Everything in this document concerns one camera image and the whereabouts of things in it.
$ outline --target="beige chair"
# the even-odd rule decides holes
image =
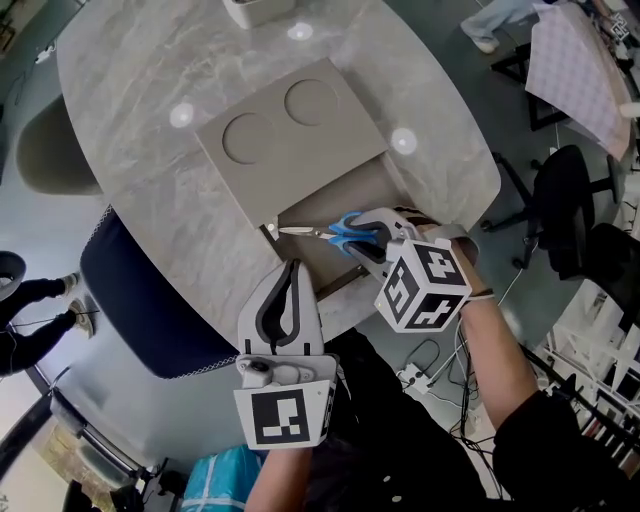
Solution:
[[[22,130],[16,160],[24,181],[36,192],[54,195],[101,193],[73,131],[62,96]]]

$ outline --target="oval table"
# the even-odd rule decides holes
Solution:
[[[58,41],[69,116],[107,199],[160,272],[232,343],[240,309],[280,259],[195,130],[327,56],[385,138],[398,128],[415,134],[412,154],[390,151],[415,205],[470,228],[499,191],[498,170],[451,80],[381,0],[299,0],[250,31],[218,0],[91,2]],[[170,113],[181,103],[194,117],[176,128]],[[371,315],[378,289],[368,276],[322,300],[325,339]]]

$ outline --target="white shoe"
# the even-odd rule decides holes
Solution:
[[[64,276],[62,278],[62,282],[64,283],[64,293],[62,295],[64,297],[69,295],[71,293],[71,290],[73,290],[77,286],[79,280],[80,274],[77,272],[69,274],[68,276]]]
[[[69,311],[76,315],[74,327],[86,332],[87,338],[91,338],[94,334],[93,322],[91,322],[89,315],[85,313],[86,310],[87,308],[84,307],[80,299],[74,299],[71,304],[69,304]]]
[[[486,55],[490,55],[496,51],[496,48],[500,46],[500,41],[498,41],[495,37],[478,37],[477,35],[473,35],[473,31],[471,27],[466,23],[467,20],[464,20],[460,23],[460,28],[464,32],[464,34],[473,41],[482,53]]]

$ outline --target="white container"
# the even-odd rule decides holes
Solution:
[[[290,11],[296,0],[224,0],[224,5],[238,25],[250,29]]]

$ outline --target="blue plastic bag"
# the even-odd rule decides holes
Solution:
[[[196,462],[182,501],[182,512],[244,510],[262,460],[247,445]]]

